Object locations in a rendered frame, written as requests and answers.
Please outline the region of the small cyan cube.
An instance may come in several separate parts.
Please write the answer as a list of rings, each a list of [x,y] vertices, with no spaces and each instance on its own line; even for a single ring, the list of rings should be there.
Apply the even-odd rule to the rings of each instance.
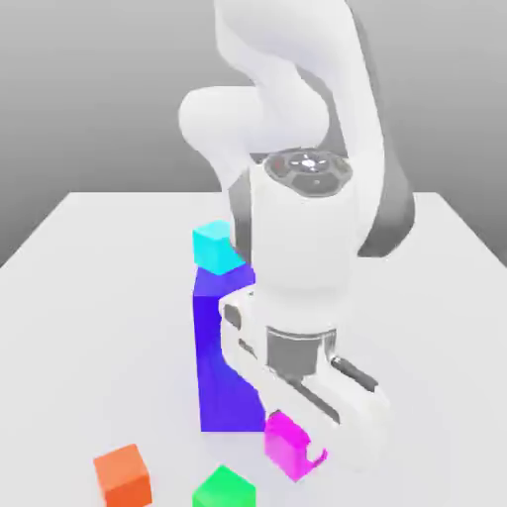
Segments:
[[[231,245],[228,222],[216,220],[192,231],[195,264],[212,274],[223,275],[246,262]]]

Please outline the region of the small orange cube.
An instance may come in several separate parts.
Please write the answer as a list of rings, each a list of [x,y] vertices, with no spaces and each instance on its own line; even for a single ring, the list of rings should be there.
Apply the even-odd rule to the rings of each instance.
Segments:
[[[93,460],[105,507],[147,507],[152,504],[148,468],[136,444]]]

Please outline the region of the small green cube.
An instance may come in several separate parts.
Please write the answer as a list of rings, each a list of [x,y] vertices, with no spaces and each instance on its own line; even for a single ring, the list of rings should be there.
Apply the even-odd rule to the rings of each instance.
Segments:
[[[220,465],[194,490],[192,507],[256,507],[256,489],[245,478]]]

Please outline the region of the small magenta cube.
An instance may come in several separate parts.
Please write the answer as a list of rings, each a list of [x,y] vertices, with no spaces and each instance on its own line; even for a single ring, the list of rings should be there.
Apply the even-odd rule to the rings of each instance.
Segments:
[[[293,482],[297,482],[328,457],[326,449],[316,459],[308,459],[309,435],[281,411],[267,418],[264,426],[263,447],[267,457]]]

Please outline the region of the large blue box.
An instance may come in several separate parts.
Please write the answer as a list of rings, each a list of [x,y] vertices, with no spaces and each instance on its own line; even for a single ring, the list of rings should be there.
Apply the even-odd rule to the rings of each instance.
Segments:
[[[256,390],[225,362],[220,300],[254,283],[246,264],[222,275],[199,267],[193,288],[194,342],[200,428],[208,433],[261,433],[265,412]]]

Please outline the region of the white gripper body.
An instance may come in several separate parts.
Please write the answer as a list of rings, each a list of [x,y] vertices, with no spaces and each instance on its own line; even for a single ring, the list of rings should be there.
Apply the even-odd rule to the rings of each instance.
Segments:
[[[301,381],[261,370],[259,393],[305,430],[331,459],[362,470],[382,454],[391,423],[390,403],[378,382],[349,362],[320,362]]]

